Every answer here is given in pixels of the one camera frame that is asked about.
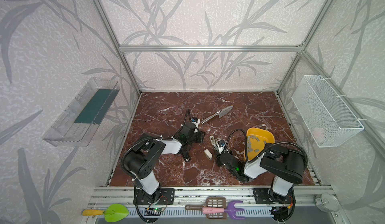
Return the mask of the black stapler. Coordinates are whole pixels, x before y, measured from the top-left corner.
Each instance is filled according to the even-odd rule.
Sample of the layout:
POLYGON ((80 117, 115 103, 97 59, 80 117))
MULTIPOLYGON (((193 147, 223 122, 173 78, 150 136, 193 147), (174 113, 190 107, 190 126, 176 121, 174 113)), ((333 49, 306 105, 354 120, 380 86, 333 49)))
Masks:
POLYGON ((190 146, 189 145, 184 145, 184 146, 181 147, 180 152, 181 152, 185 162, 189 162, 191 160, 191 157, 189 155, 189 151, 190 151, 190 146))

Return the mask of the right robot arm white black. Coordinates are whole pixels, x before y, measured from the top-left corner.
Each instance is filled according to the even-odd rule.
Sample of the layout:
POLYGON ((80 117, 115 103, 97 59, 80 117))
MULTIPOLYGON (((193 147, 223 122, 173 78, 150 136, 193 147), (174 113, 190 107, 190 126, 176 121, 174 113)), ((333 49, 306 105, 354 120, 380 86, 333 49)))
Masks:
POLYGON ((267 191, 255 192, 257 203, 294 203, 295 184, 303 182, 308 158, 305 150, 293 142, 275 142, 273 134, 259 128, 242 132, 245 138, 244 160, 240 161, 229 149, 229 140, 211 137, 216 163, 225 167, 240 182, 251 182, 264 173, 275 177, 267 191))

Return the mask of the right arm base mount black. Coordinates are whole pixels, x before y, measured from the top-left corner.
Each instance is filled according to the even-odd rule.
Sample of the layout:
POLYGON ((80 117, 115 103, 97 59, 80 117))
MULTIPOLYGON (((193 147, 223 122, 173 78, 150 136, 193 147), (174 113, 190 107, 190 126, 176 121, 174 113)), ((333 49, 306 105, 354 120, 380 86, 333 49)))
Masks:
POLYGON ((286 196, 275 194, 270 188, 254 188, 253 196, 256 204, 292 206, 296 204, 294 188, 286 196))

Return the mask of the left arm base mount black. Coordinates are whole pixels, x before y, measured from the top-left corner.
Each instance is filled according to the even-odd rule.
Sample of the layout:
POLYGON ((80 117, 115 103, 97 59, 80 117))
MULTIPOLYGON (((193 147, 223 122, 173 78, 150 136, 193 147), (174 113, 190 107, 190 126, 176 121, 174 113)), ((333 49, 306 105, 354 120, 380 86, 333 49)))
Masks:
POLYGON ((152 195, 138 188, 136 188, 134 192, 133 203, 135 205, 172 205, 175 197, 175 189, 170 188, 158 188, 152 195))

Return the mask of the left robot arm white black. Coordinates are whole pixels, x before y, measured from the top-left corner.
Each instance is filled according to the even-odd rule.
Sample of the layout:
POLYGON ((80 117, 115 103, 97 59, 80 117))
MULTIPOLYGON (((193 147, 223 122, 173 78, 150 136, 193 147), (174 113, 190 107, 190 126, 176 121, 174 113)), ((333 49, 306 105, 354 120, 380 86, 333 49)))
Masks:
POLYGON ((203 143, 206 133, 196 124, 182 124, 180 129, 170 137, 155 136, 144 133, 124 154, 120 165, 122 171, 129 175, 139 190, 146 196, 157 197, 160 184, 153 169, 162 155, 181 154, 184 161, 190 161, 189 150, 194 143, 203 143))

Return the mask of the yellow plastic tray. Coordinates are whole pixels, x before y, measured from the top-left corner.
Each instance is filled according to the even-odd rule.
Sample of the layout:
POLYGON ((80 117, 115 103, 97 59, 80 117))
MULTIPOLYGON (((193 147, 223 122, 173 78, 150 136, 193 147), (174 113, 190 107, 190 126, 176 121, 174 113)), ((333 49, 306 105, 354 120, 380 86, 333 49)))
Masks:
POLYGON ((267 143, 275 143, 275 137, 267 130, 259 128, 249 128, 247 130, 247 157, 245 160, 254 159, 264 148, 267 143))

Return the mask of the small beige stapler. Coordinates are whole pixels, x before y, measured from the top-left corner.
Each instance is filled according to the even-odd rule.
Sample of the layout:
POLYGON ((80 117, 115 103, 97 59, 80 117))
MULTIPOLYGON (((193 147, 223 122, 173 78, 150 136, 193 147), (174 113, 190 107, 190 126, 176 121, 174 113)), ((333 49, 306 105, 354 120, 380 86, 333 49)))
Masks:
POLYGON ((216 143, 216 141, 215 141, 214 136, 210 136, 209 139, 210 139, 210 142, 211 142, 213 148, 214 148, 214 149, 217 149, 218 146, 217 146, 217 143, 216 143))
POLYGON ((204 150, 204 154, 205 154, 205 156, 206 156, 209 160, 212 160, 213 155, 211 154, 211 152, 210 152, 208 149, 205 149, 205 150, 204 150))

